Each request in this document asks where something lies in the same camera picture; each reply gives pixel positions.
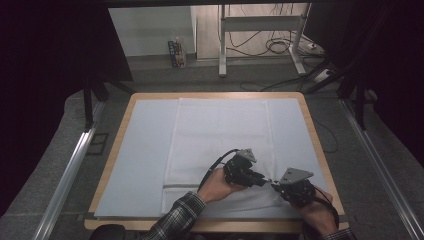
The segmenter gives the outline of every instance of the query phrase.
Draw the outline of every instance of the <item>wall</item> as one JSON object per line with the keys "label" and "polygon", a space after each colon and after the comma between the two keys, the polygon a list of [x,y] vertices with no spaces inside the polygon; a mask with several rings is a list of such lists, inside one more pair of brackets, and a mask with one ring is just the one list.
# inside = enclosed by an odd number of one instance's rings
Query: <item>wall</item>
{"label": "wall", "polygon": [[169,54],[167,42],[179,35],[187,53],[195,52],[191,7],[109,9],[125,56]]}

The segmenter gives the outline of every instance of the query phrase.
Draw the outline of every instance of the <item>metal rail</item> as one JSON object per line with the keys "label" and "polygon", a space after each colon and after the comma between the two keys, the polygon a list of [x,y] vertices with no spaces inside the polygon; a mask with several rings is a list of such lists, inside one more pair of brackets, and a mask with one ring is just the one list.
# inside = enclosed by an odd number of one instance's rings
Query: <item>metal rail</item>
{"label": "metal rail", "polygon": [[340,103],[352,124],[353,130],[358,136],[359,141],[361,142],[362,147],[364,148],[369,160],[371,161],[378,177],[380,178],[381,183],[386,189],[387,194],[389,195],[390,200],[392,201],[394,207],[396,208],[403,224],[406,227],[406,230],[411,235],[411,239],[420,240],[424,239],[423,229],[418,222],[417,216],[412,210],[406,198],[403,196],[402,192],[399,190],[399,187],[396,185],[396,182],[390,175],[389,170],[384,164],[383,159],[381,159],[378,154],[374,144],[371,139],[368,137],[366,131],[363,131],[359,124],[356,122],[354,117],[354,110],[349,102],[349,100],[340,100]]}
{"label": "metal rail", "polygon": [[93,138],[93,135],[96,131],[100,115],[104,108],[103,102],[98,102],[93,112],[93,125],[92,128],[86,132],[82,133],[77,146],[74,150],[74,153],[71,156],[71,159],[68,162],[68,165],[65,169],[65,172],[60,179],[59,184],[56,187],[56,190],[53,194],[53,197],[50,200],[49,205],[43,215],[43,218],[40,221],[40,224],[37,227],[37,230],[33,236],[33,240],[47,240],[50,237],[50,234],[53,231],[53,228],[56,224],[57,218],[59,217],[60,211],[68,197],[69,191],[71,190],[72,184],[75,180],[75,177],[78,173],[81,162],[84,159],[85,153],[87,152],[90,141]]}

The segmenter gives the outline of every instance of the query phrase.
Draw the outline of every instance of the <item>cable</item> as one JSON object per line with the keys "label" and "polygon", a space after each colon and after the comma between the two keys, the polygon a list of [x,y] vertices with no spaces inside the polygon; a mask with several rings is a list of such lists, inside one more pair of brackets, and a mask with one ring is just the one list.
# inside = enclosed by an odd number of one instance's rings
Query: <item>cable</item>
{"label": "cable", "polygon": [[214,164],[212,164],[212,166],[208,169],[208,171],[206,172],[205,176],[203,177],[202,181],[200,182],[199,188],[197,189],[197,191],[199,191],[203,184],[205,184],[206,180],[209,178],[209,175],[211,175],[212,171],[216,168],[216,166],[218,166],[218,164],[220,164],[222,162],[222,160],[228,156],[229,154],[233,153],[233,152],[238,152],[240,151],[239,149],[233,149],[228,151],[227,153],[225,153],[224,155],[222,155],[220,158],[218,158],[218,160],[215,161]]}
{"label": "cable", "polygon": [[311,116],[311,118],[312,118],[312,120],[314,120],[316,123],[318,123],[319,125],[321,125],[321,126],[322,126],[322,127],[324,127],[325,129],[327,129],[327,130],[331,133],[331,135],[333,136],[334,141],[336,142],[336,149],[335,149],[335,150],[332,150],[332,151],[326,151],[326,150],[323,150],[323,152],[325,152],[325,153],[335,153],[335,152],[338,152],[338,151],[339,151],[339,141],[337,141],[336,135],[334,135],[333,131],[331,131],[331,129],[330,129],[329,127],[327,127],[327,126],[325,126],[324,124],[320,123],[318,120],[316,120],[316,119],[315,119],[315,118],[313,118],[312,116]]}

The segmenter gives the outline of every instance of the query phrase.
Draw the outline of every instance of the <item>wooden frame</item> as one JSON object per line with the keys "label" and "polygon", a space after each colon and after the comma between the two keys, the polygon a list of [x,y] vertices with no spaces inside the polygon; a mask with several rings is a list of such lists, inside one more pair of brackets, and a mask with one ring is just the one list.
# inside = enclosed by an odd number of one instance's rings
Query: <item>wooden frame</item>
{"label": "wooden frame", "polygon": [[[132,110],[137,100],[141,99],[177,99],[177,98],[205,98],[205,99],[254,99],[254,98],[296,98],[299,101],[305,123],[308,128],[312,144],[314,146],[319,165],[321,167],[324,180],[328,186],[328,191],[333,195],[333,205],[339,212],[339,215],[344,215],[344,209],[341,204],[337,189],[334,185],[330,169],[327,164],[324,152],[315,127],[310,116],[305,98],[301,93],[297,92],[281,92],[281,93],[262,93],[262,92],[211,92],[211,93],[136,93],[132,95],[127,110],[125,111],[114,144],[109,154],[105,169],[93,197],[89,214],[93,214],[99,204],[100,198],[112,173],[113,166],[118,156],[125,131],[129,124]],[[87,229],[96,229],[105,224],[120,224],[127,230],[147,231],[159,218],[87,218],[85,227]],[[299,233],[301,232],[302,222],[299,220],[275,220],[275,219],[199,219],[192,232],[267,232],[267,233]],[[348,223],[341,223],[340,228],[347,228]]]}

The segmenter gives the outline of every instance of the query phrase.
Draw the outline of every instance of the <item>plaid shirt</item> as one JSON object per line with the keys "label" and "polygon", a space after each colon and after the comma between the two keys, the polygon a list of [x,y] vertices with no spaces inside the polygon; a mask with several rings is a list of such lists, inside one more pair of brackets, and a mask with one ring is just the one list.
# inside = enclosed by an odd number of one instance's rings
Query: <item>plaid shirt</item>
{"label": "plaid shirt", "polygon": [[[186,236],[205,206],[206,204],[196,193],[188,192],[175,201],[171,210],[141,236],[141,239],[205,239],[202,236]],[[350,229],[345,229],[321,237],[320,240],[356,240],[356,238]]]}

